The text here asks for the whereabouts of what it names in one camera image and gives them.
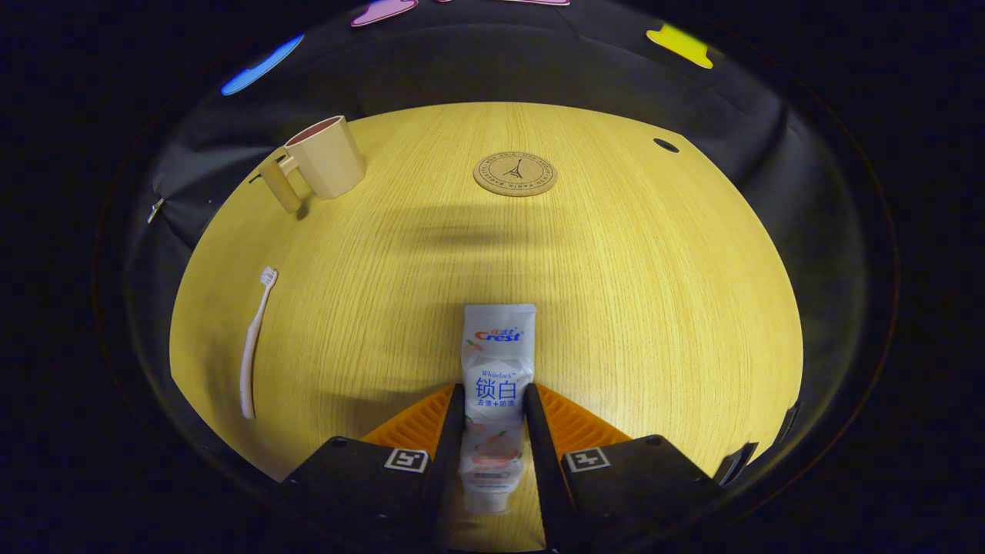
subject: orange gripper pad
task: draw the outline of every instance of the orange gripper pad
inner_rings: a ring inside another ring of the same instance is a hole
[[[537,392],[541,396],[558,462],[567,452],[631,441],[626,433],[546,386],[538,384]]]
[[[387,420],[362,438],[364,443],[394,449],[424,450],[431,459],[444,427],[444,414],[455,385],[419,400],[413,406]]]

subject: toothbrush handle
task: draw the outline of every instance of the toothbrush handle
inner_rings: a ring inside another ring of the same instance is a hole
[[[243,359],[239,366],[239,406],[243,417],[253,419],[253,353],[256,339],[260,335],[260,314],[253,318],[246,331],[246,345],[243,346]]]

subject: toothpaste tube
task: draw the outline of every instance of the toothpaste tube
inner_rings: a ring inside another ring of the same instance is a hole
[[[534,379],[532,304],[465,307],[465,508],[504,512],[523,474],[523,391]]]

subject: blue sticker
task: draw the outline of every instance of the blue sticker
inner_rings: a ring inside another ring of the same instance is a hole
[[[304,35],[298,35],[295,38],[292,38],[289,42],[286,42],[274,50],[274,53],[270,54],[267,59],[257,64],[256,67],[240,71],[238,75],[223,85],[221,88],[223,96],[227,97],[229,95],[234,95],[250,86],[253,81],[263,77],[263,75],[273,69],[275,65],[281,63],[281,60],[288,57],[288,54],[290,54],[295,47],[300,44],[302,38],[304,38]]]

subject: cup handle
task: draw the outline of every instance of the cup handle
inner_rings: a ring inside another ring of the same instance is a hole
[[[294,158],[288,157],[288,160],[293,161]],[[270,191],[274,193],[274,196],[277,197],[277,201],[281,203],[281,206],[284,206],[284,209],[291,214],[301,207],[301,199],[297,197],[295,190],[291,188],[291,184],[285,176],[285,173],[288,171],[282,170],[276,158],[266,160],[260,165],[260,176],[263,177],[263,180],[270,187]]]

